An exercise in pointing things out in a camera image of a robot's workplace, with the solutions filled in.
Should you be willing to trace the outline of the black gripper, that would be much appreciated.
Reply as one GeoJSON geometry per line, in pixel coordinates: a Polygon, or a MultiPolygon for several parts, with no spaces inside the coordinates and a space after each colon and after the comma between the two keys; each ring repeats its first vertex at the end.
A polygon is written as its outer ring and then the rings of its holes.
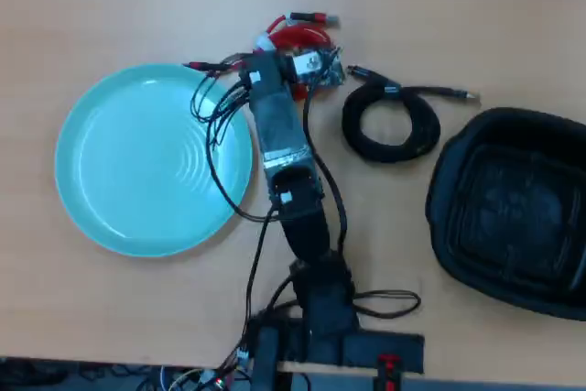
{"type": "Polygon", "coordinates": [[[280,52],[255,52],[241,65],[241,79],[252,102],[273,95],[291,99],[290,84],[296,78],[292,57],[280,52]]]}

